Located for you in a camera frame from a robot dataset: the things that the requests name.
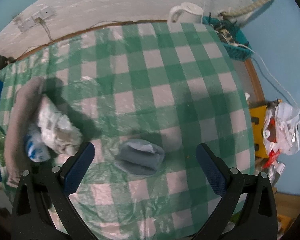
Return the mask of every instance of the green checkered tablecloth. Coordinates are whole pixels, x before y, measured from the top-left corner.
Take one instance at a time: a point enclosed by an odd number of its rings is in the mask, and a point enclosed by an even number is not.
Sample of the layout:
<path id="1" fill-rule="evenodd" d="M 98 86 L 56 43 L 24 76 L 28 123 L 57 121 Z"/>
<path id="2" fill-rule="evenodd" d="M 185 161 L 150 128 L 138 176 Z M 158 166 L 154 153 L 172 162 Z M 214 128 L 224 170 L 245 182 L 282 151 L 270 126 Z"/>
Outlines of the green checkered tablecloth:
<path id="1" fill-rule="evenodd" d="M 197 232 L 220 199 L 196 161 L 201 142 L 229 167 L 253 172 L 245 96 L 209 26 L 113 26 L 7 66 L 0 72 L 5 131 L 16 91 L 39 75 L 46 77 L 46 94 L 95 146 L 95 158 L 70 199 L 100 239 L 169 240 Z M 134 177 L 113 164 L 128 138 L 163 147 L 166 156 L 156 175 Z M 61 165 L 66 158 L 54 162 Z M 53 210 L 51 216 L 61 229 Z"/>

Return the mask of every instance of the teal basket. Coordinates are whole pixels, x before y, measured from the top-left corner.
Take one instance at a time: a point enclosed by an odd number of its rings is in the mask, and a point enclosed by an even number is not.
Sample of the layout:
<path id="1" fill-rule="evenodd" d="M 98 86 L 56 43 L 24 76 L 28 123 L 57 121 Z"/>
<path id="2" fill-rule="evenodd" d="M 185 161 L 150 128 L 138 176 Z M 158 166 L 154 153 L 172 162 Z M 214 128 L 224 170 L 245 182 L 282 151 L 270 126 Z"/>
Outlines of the teal basket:
<path id="1" fill-rule="evenodd" d="M 205 16 L 202 19 L 202 23 L 207 25 L 208 20 L 209 17 Z M 210 24 L 212 24 L 213 26 L 218 25 L 219 23 L 220 21 L 216 18 L 210 19 Z M 225 28 L 229 31 L 229 33 L 231 34 L 231 36 L 234 38 L 236 42 L 240 44 L 248 43 L 247 38 L 244 36 L 244 34 L 242 33 L 242 31 L 238 26 L 233 25 L 231 22 L 227 20 L 222 21 L 222 23 L 225 24 Z M 245 61 L 246 59 L 250 58 L 251 55 L 253 54 L 251 50 L 248 50 L 244 47 L 236 47 L 224 42 L 223 42 L 223 46 L 225 47 L 231 59 Z"/>

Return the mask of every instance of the wall socket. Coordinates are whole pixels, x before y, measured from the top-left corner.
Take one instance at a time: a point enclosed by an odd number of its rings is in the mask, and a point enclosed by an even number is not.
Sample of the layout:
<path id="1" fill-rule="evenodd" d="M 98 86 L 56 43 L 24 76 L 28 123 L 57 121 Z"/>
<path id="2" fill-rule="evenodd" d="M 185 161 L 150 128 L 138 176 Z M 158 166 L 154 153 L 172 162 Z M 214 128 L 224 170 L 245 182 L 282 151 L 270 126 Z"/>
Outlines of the wall socket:
<path id="1" fill-rule="evenodd" d="M 40 10 L 40 13 L 43 17 L 42 19 L 46 19 L 46 18 L 50 17 L 51 15 L 54 15 L 54 11 L 50 6 L 43 7 Z"/>
<path id="2" fill-rule="evenodd" d="M 51 15 L 54 15 L 54 11 L 52 10 L 52 8 L 50 6 L 45 6 L 40 11 L 34 13 L 31 17 L 21 23 L 18 28 L 21 32 L 25 32 L 39 23 L 38 18 L 44 20 Z"/>
<path id="3" fill-rule="evenodd" d="M 29 30 L 32 26 L 35 26 L 36 23 L 34 22 L 34 20 L 29 17 L 28 19 L 26 19 L 23 23 L 21 23 L 18 28 L 21 32 L 25 32 L 27 30 Z"/>

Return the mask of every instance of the white plastic bag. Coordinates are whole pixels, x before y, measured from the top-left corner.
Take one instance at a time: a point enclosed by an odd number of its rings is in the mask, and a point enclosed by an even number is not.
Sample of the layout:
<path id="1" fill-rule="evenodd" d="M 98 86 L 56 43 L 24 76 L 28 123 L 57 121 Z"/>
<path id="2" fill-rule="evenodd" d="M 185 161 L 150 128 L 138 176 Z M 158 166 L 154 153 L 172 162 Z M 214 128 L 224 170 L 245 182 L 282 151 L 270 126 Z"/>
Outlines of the white plastic bag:
<path id="1" fill-rule="evenodd" d="M 274 117 L 276 142 L 270 142 L 267 137 L 270 119 Z M 300 107 L 293 107 L 287 103 L 279 103 L 276 108 L 266 111 L 263 142 L 267 154 L 273 150 L 287 155 L 293 155 L 300 150 Z"/>
<path id="2" fill-rule="evenodd" d="M 46 95 L 40 102 L 36 124 L 41 128 L 42 141 L 49 148 L 58 154 L 76 154 L 82 134 Z"/>
<path id="3" fill-rule="evenodd" d="M 30 123 L 28 126 L 25 147 L 26 154 L 35 163 L 45 162 L 51 158 L 47 146 L 42 141 L 39 128 L 34 123 Z"/>

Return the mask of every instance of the blue gripper pad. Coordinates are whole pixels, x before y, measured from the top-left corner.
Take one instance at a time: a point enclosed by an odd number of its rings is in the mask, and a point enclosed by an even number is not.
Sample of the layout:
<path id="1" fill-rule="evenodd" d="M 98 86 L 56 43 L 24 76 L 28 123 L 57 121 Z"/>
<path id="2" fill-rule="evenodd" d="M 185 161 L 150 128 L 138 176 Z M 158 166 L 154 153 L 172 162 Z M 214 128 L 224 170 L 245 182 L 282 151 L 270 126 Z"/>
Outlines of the blue gripper pad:
<path id="1" fill-rule="evenodd" d="M 62 166 L 65 171 L 62 171 L 60 176 L 63 179 L 63 192 L 66 196 L 77 191 L 94 158 L 94 153 L 94 145 L 86 143 L 80 147 L 74 156 L 69 157 Z"/>
<path id="2" fill-rule="evenodd" d="M 227 191 L 227 180 L 218 168 L 218 164 L 221 161 L 224 164 L 221 163 L 222 168 L 227 169 L 226 164 L 223 160 L 216 157 L 204 143 L 197 146 L 196 157 L 214 193 L 223 197 Z"/>

